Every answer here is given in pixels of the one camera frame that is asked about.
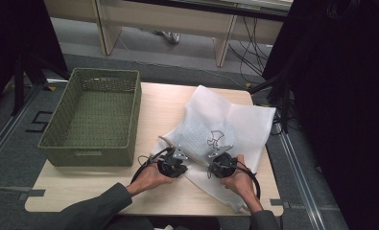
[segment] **grey carpet floor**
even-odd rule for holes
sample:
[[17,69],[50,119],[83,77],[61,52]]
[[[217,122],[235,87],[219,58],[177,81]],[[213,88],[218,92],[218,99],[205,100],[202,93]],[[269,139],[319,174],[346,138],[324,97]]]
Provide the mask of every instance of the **grey carpet floor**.
[[[240,74],[235,73],[211,72],[212,74],[210,74],[210,72],[202,70],[166,68],[138,64],[133,61],[72,55],[65,55],[65,59],[69,70],[75,67],[136,69],[140,71],[142,81],[148,82],[202,84],[207,87],[229,89],[244,89],[246,83]],[[49,71],[46,72],[46,75],[48,78],[57,78]],[[36,95],[9,142],[0,152],[0,185],[33,187],[46,158],[36,148],[41,133],[26,132],[26,129],[40,128],[40,125],[32,124],[38,111],[54,111],[63,90],[63,84],[58,84],[57,87],[57,90],[53,92],[40,91]],[[253,95],[254,101],[261,103],[264,101],[266,93],[267,91],[263,91]],[[9,91],[0,102],[0,128],[1,124],[10,118],[11,109],[12,92]],[[291,121],[289,126],[293,127],[290,128],[290,137],[327,229],[347,229],[325,179],[315,171],[316,158],[304,136],[303,129],[298,126],[296,120]],[[313,229],[279,138],[272,135],[267,147],[276,183],[285,204],[282,216],[283,229]],[[36,223],[54,215],[53,213],[28,213],[24,209],[25,200],[18,198],[19,194],[16,193],[0,193],[0,229],[32,229]],[[248,229],[249,226],[247,218],[220,218],[220,222],[223,229],[227,230]]]

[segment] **wooden table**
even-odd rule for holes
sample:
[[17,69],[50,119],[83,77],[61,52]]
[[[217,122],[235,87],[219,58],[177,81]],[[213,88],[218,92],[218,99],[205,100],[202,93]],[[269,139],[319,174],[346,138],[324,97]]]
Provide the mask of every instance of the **wooden table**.
[[[46,190],[41,197],[29,197],[25,208],[29,212],[59,212],[63,208],[100,195],[113,184],[130,184],[139,168],[138,156],[150,154],[157,136],[173,129],[183,118],[184,105],[196,87],[171,84],[142,83],[142,101],[132,167],[53,167],[46,161],[35,190]],[[246,91],[212,89],[235,104],[252,104]],[[272,206],[271,199],[280,199],[272,166],[264,149],[258,167],[261,185],[261,203],[276,216],[283,213],[282,206]],[[234,213],[214,197],[206,194],[186,177],[135,196],[132,205],[121,213],[131,215],[185,215],[185,216],[243,216]]]

